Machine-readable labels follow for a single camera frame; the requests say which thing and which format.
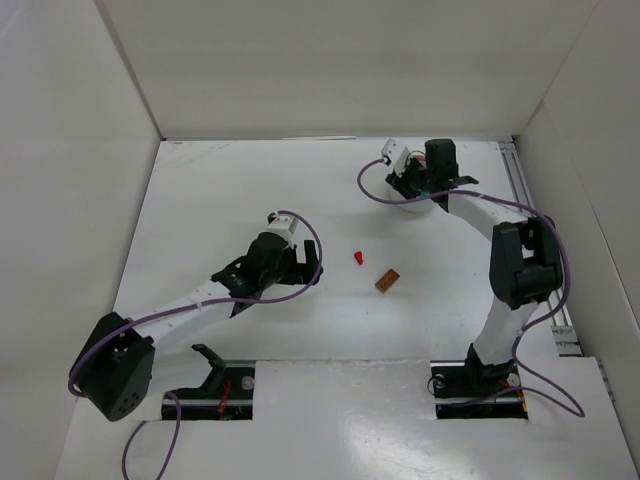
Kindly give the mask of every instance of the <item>white wall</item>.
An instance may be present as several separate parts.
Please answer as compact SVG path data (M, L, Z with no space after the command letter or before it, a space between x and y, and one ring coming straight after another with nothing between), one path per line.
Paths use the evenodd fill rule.
M162 134L209 139L520 133L597 3L100 1Z
M640 464L640 2L601 0L518 141L536 204L566 239L573 321L604 362Z
M53 478L159 139L91 0L0 2L0 465Z

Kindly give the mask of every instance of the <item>table surface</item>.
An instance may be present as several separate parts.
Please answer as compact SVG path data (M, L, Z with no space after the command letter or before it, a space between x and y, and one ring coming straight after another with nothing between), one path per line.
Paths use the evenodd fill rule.
M161 145L117 296L121 314L196 288L242 255L277 209L308 218L325 251L322 280L304 296L198 335L223 358L269 361L258 364L254 420L186 422L165 478L637 478L595 361L559 358L548 327L527 334L522 356L569 387L586 419L533 395L528 422L434 419L427 359L462 359L479 333L492 299L489 244L440 209L410 214L366 199L355 177L384 140ZM420 148L424 139L405 141ZM462 174L512 198L498 144L456 143ZM385 174L372 169L365 183L385 195ZM309 238L303 227L297 235ZM400 279L383 295L373 284L389 268ZM56 479L120 478L126 438L139 419L157 418L159 402L110 424L79 401ZM154 478L172 428L145 427L132 473Z

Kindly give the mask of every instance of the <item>purple cable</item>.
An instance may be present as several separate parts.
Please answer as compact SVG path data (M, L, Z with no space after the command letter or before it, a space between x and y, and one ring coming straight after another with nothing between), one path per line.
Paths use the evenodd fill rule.
M547 384L551 385L553 388L558 390L560 393L562 393L576 407L576 410L573 410L571 407L563 404L559 400L556 400L555 398L553 398L549 394L544 393L544 392L542 392L540 390L537 390L535 388L530 388L530 387L511 387L511 388L506 388L506 389L501 390L501 391L499 391L497 393L494 393L493 395L490 395L488 397L481 398L481 399L475 399L475 400L471 400L471 401L464 402L464 403L458 403L458 404L456 404L456 406L458 406L458 407L467 407L467 406L470 406L470 405L477 405L479 403L483 403L483 402L486 402L486 401L489 401L489 400L493 400L493 399L495 399L497 397L500 397L502 395L505 395L507 393L516 392L516 391L527 391L527 392L536 393L537 395L540 395L540 396L546 398L547 400L550 400L551 402L555 403L559 407L564 408L566 411L568 411L569 413L572 413L573 415L575 415L577 417L584 418L584 416L585 416L584 409L578 403L578 401L569 392L567 392L567 390L562 388L560 385L558 385L556 382L554 382L550 378L545 377L544 375L534 371L531 367L528 367L527 365L522 363L522 361L520 361L520 359L517 356L517 350L518 350L518 346L520 345L520 342L522 341L522 335L524 335L524 333L527 332L528 330L530 330L531 328L535 327L536 325L539 325L540 323L544 322L545 320L548 320L549 318L553 317L556 313L558 313L560 310L562 310L562 308L567 303L567 299L569 297L569 292L571 291L571 270L569 268L569 258L568 258L568 255L567 255L567 250L566 250L566 248L564 246L564 243L562 243L562 239L560 238L560 235L558 234L558 231L556 230L556 228L553 225L553 223L547 218L546 215L544 215L539 210L536 210L535 208L530 207L529 205L524 205L522 203L514 202L514 201L511 201L511 200L504 200L502 198L492 197L490 195L484 195L482 193L474 192L472 190L447 190L447 191L444 191L444 192L432 193L432 194L430 194L430 195L428 195L426 197L413 198L411 200L387 200L385 198L376 197L375 195L370 193L365 188L365 186L362 184L362 176L371 167L373 167L374 165L378 165L380 163L386 163L386 162L385 162L384 159L374 160L373 162L370 162L370 163L366 164L364 167L362 167L362 169L358 173L358 178L357 178L358 187L360 188L362 193L364 193L371 200L374 200L374 201L376 201L378 203L383 203L385 205L406 205L406 204L409 204L409 203L422 202L424 200L433 200L433 199L436 199L436 198L445 197L447 195L469 195L469 196L472 196L472 197L482 197L483 199L489 200L490 202L493 202L493 203L498 203L498 204L507 205L507 206L510 206L510 207L519 208L521 210L529 212L532 215L535 215L536 217L540 218L544 222L544 224L549 228L549 230L553 234L554 238L556 239L556 242L558 243L558 249L560 251L560 258L562 259L562 266L563 266L563 269L564 269L564 290L562 292L562 296L560 297L560 300L558 301L558 304L553 309L551 309L551 311L549 311L549 313L546 313L546 314L542 315L540 318L536 318L535 320L532 320L531 322L526 324L524 327L522 327L522 334L520 336L518 336L516 338L516 340L513 342L513 347L511 349L511 352L512 352L512 356L513 356L513 360L514 360L516 365L518 365L520 368L522 368L526 372L529 372L531 375L539 378L540 380L546 382Z
M167 456L164 457L164 463L162 464L162 468L156 477L156 480L160 480L164 475L164 471L167 469L169 465L169 460L171 460L171 455L173 454L173 449L176 447L176 442L178 441L178 433L180 432L180 421L182 420L182 405L180 405L180 400L173 392L167 392L165 394L171 400L173 400L176 404L176 427L173 430L173 438L171 439L171 445L169 445L169 450L167 451ZM129 447L131 446L131 442L133 442L134 437L137 433L144 427L148 422L145 420L140 422L140 424L135 428L129 440L127 440L127 444L124 446L124 450L122 451L122 462L120 464L122 468L122 476L124 480L130 480L129 474L127 473L127 454L129 453Z
M296 292L293 292L293 293L291 293L289 295L285 295L284 297L270 298L270 299L266 299L266 300L263 300L263 299L251 299L251 298L231 298L231 297L230 298L214 298L214 299L202 302L201 305L192 304L192 305L185 305L184 307L172 308L170 310L165 310L165 311L162 311L162 312L153 313L151 315L147 315L146 317L142 317L142 318L140 318L138 320L129 322L128 324L123 325L122 327L114 330L109 335L107 335L106 337L101 339L93 347L91 347L89 350L87 350L87 352L82 357L80 357L80 359L76 362L76 364L72 368L71 372L69 373L69 382L67 384L69 392L71 392L71 394L75 395L76 397L84 397L84 394L80 390L78 390L76 388L76 386L75 386L75 381L76 381L76 379L78 377L78 373L80 372L80 370L82 369L84 364L87 363L87 361L91 357L93 357L93 355L95 355L97 352L99 352L111 340L113 340L114 338L119 336L121 333L124 333L127 330L131 330L132 328L137 327L138 325L142 325L144 323L151 322L151 321L157 320L159 318L167 317L169 315L176 315L178 313L188 312L190 310L194 310L194 309L200 308L202 306L215 305L215 304L218 304L218 303L234 302L234 303L246 303L246 304L249 304L249 305L255 305L255 304L263 304L263 305L266 304L266 305L269 305L269 304L273 304L273 303L286 302L287 300L294 299L294 298L302 295L307 290L309 290L316 283L316 281L318 280L318 277L320 276L320 272L322 271L322 243L320 242L320 237L318 236L318 233L313 228L311 223L309 223L309 221L307 221L307 219L302 217L301 215L299 215L299 214L297 214L295 212L291 212L289 210L278 210L278 212L276 212L276 213L282 214L282 215L290 215L290 216L295 217L298 220L300 220L309 229L309 231L311 232L311 235L313 236L313 238L314 238L314 240L316 242L316 245L318 246L318 267L316 268L316 271L313 273L313 276L311 277L311 280L309 281L309 283L307 283L300 290L298 290ZM171 440L171 446L169 447L169 451L167 452L167 456L165 457L164 463L162 464L162 468L160 469L160 473L156 477L156 480L160 480L160 478L162 478L162 476L164 475L165 470L167 469L167 466L169 465L169 461L171 460L171 455L173 454L173 449L176 446L176 441L178 440L178 432L180 431L180 420L182 418L182 407L180 405L180 401L178 400L178 397L173 392L167 392L166 395L169 398L171 398L176 404L176 409L177 409L177 412L176 412L176 428L175 428L175 430L173 432L173 439ZM127 444L125 445L124 451L122 452L122 464L121 464L121 466L122 466L122 476L124 477L125 480L130 480L129 476L127 474L127 467L126 467L127 453L129 452L129 447L131 446L131 442L133 441L133 438L136 436L136 434L140 431L140 429L146 423L147 423L146 421L141 422L140 425L138 425L135 428L135 430L133 431L133 433L129 437L129 440L127 440Z

